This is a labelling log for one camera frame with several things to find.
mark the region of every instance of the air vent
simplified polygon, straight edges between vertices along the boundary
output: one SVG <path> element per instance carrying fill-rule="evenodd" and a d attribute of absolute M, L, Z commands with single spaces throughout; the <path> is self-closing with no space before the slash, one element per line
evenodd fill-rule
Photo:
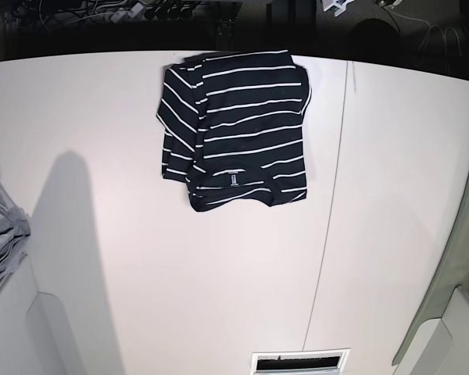
<path fill-rule="evenodd" d="M 319 352 L 254 353 L 250 375 L 339 375 L 349 349 Z"/>

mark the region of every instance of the white table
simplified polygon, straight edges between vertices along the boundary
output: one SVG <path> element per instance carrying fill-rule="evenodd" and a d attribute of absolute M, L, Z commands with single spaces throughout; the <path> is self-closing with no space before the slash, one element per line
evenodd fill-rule
<path fill-rule="evenodd" d="M 392 373 L 464 190 L 469 82 L 295 57 L 308 199 L 196 213 L 160 176 L 154 116 L 163 67 L 192 54 L 0 63 L 0 181 L 87 375 L 240 375 L 252 352 L 303 348 Z"/>

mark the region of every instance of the gray cloth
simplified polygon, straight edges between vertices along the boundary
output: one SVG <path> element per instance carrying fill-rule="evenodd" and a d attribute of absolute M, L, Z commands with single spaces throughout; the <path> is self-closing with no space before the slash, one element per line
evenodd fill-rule
<path fill-rule="evenodd" d="M 0 184 L 0 280 L 18 267 L 29 235 L 30 226 L 24 211 Z"/>

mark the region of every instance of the striped shirt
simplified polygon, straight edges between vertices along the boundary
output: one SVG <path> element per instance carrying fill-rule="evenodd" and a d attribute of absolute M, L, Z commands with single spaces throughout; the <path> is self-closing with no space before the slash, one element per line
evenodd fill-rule
<path fill-rule="evenodd" d="M 172 66 L 156 114 L 165 127 L 163 178 L 186 183 L 196 211 L 235 199 L 272 206 L 306 198 L 310 97 L 307 73 L 287 51 Z"/>

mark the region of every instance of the black and white striped shirt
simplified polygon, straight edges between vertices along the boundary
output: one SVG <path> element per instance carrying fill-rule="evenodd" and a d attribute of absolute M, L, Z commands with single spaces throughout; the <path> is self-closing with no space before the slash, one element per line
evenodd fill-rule
<path fill-rule="evenodd" d="M 196 211 L 234 199 L 304 199 L 310 97 L 307 73 L 287 51 L 172 66 L 156 114 L 165 127 L 163 178 L 185 182 Z"/>

